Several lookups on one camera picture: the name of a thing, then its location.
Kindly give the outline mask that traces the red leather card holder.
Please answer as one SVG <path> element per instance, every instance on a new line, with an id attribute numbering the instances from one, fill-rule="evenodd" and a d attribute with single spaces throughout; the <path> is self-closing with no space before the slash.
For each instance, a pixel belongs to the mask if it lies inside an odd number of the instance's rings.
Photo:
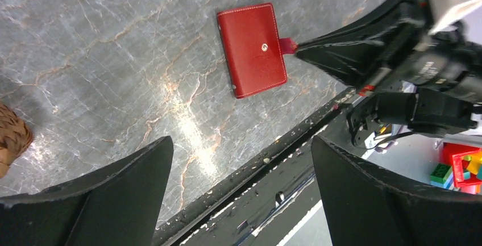
<path id="1" fill-rule="evenodd" d="M 297 44 L 279 36 L 273 4 L 220 11 L 217 22 L 235 98 L 287 82 L 284 55 L 294 54 Z"/>

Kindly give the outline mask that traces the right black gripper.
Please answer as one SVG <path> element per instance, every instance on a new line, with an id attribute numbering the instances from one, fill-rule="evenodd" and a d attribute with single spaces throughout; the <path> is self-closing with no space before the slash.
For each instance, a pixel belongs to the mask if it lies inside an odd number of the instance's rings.
<path id="1" fill-rule="evenodd" d="M 428 36 L 413 50 L 425 22 L 420 0 L 386 0 L 351 24 L 300 43 L 294 55 L 347 86 L 364 86 L 361 95 L 405 81 L 481 103 L 481 44 L 467 40 L 457 27 Z M 391 68 L 388 73 L 368 84 L 384 66 Z"/>

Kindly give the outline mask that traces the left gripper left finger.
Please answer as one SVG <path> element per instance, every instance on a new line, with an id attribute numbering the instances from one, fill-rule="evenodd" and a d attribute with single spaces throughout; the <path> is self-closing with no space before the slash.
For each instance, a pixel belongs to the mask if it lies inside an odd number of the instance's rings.
<path id="1" fill-rule="evenodd" d="M 2 245 L 150 245 L 173 160 L 161 137 L 36 194 L 1 198 Z"/>

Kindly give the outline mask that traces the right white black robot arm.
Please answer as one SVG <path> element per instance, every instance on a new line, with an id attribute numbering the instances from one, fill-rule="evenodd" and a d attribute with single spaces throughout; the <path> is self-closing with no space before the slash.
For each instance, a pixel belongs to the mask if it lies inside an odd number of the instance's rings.
<path id="1" fill-rule="evenodd" d="M 347 115 L 353 145 L 374 124 L 444 137 L 475 129 L 481 113 L 481 45 L 453 30 L 430 34 L 431 0 L 386 0 L 362 18 L 300 43 L 295 56 L 322 69 L 363 101 Z"/>

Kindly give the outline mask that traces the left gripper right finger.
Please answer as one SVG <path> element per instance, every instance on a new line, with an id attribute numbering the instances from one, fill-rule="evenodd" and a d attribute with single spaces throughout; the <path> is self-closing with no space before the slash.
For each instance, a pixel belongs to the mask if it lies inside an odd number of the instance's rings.
<path id="1" fill-rule="evenodd" d="M 334 245 L 480 245 L 481 196 L 391 172 L 316 136 L 315 176 Z"/>

